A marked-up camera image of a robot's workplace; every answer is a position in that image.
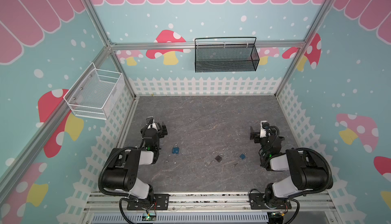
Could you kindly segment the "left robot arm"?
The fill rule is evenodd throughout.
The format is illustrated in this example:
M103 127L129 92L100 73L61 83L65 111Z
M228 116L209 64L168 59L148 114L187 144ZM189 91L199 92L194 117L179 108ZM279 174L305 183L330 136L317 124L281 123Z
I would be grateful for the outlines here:
M99 191L105 195L122 196L147 207L154 205L153 187L137 177L138 168L157 163L160 139L166 135L166 125L153 121L141 129L142 146L113 149L99 174Z

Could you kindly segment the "black padlock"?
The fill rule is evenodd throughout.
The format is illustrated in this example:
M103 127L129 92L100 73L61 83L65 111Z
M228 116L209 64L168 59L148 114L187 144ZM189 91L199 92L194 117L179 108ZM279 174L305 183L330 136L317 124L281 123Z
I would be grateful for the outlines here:
M215 160L218 162L218 163L220 163L221 161L222 161L222 159L223 159L223 154L219 154L216 158L215 158Z

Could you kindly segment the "blue padlock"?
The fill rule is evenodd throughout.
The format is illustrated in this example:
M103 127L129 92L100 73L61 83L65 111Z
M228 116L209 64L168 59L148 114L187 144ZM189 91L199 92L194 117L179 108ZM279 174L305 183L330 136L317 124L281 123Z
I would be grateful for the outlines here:
M173 154L179 154L179 151L180 151L179 145L175 144L173 149L172 149L172 153Z

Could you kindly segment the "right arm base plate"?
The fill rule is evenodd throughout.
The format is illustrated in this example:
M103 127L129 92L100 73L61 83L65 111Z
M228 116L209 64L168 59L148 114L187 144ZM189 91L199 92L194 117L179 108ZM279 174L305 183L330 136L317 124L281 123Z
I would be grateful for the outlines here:
M267 197L264 193L252 192L248 194L251 210L290 210L291 203L288 199L279 199L271 195Z

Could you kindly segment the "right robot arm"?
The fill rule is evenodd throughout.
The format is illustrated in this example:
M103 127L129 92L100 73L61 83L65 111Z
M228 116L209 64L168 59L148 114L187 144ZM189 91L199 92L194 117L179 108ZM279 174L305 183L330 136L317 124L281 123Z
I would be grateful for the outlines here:
M261 146L258 155L260 167L269 172L289 172L279 182L270 183L260 196L249 193L249 199L260 208L288 208L291 199L320 193L333 187L332 169L319 152L310 148L292 148L282 151L282 142L276 126L261 121L260 130L250 128L250 139Z

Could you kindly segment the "teal padlock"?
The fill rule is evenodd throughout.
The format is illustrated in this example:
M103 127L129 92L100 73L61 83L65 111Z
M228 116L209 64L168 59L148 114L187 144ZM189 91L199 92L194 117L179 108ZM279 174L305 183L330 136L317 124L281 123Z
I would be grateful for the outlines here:
M239 156L242 160L244 160L246 158L246 153L242 153L240 156Z

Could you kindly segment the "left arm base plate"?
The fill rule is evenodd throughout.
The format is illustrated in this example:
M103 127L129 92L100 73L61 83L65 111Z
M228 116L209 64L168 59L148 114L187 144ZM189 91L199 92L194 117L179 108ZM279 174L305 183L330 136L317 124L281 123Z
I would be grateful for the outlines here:
M144 200L138 202L132 200L127 204L126 209L129 211L134 210L168 210L168 204L170 200L169 194L154 194L154 197L147 197Z

